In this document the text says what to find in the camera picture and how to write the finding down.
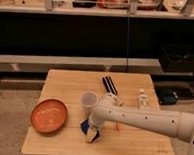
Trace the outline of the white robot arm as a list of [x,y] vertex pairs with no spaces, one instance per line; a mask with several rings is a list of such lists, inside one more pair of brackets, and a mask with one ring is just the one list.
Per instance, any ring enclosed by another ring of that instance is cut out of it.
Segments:
[[89,126],[100,128],[105,121],[131,125],[189,143],[187,155],[194,155],[194,114],[158,109],[118,107],[117,97],[107,93],[91,109]]

